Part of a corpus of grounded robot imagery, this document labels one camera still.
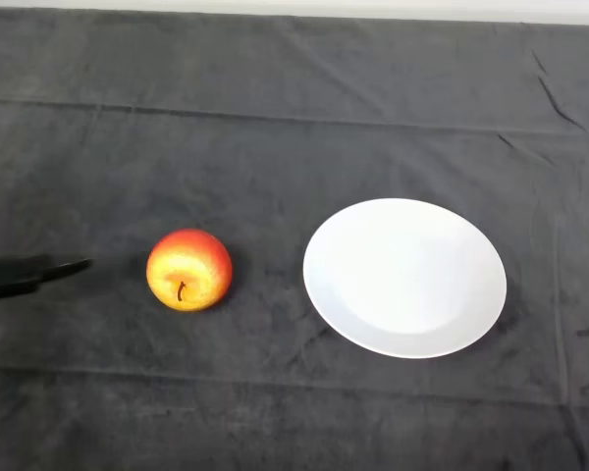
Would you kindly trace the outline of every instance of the apple stem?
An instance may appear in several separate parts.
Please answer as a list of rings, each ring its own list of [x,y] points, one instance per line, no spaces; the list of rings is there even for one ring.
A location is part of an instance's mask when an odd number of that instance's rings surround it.
[[[181,282],[181,284],[179,285],[179,290],[177,291],[177,299],[179,301],[182,301],[182,299],[181,299],[181,291],[183,291],[185,287],[186,287],[186,284],[184,282]]]

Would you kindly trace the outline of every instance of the red apple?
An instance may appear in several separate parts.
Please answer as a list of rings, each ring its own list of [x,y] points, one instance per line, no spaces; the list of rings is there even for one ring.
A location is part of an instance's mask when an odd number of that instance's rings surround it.
[[[146,279],[155,296],[178,311],[220,300],[232,282],[232,259],[212,234],[183,229],[162,238],[148,257]]]

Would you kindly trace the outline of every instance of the dark gray cloth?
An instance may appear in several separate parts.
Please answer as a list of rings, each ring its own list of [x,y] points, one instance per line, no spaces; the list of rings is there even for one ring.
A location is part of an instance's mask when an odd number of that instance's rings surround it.
[[[304,248],[407,197],[495,244],[500,321],[400,360],[332,331]],[[149,291],[203,228],[235,283]],[[0,301],[2,470],[589,470],[589,27],[0,11],[0,254],[94,268]]]

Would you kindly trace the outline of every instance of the white plate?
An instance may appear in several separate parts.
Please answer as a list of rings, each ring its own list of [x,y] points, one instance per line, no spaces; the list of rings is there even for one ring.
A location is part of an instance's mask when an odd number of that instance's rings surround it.
[[[489,239],[458,214],[411,199],[364,201],[332,216],[307,245],[303,278],[336,331],[402,358],[474,343],[507,295]]]

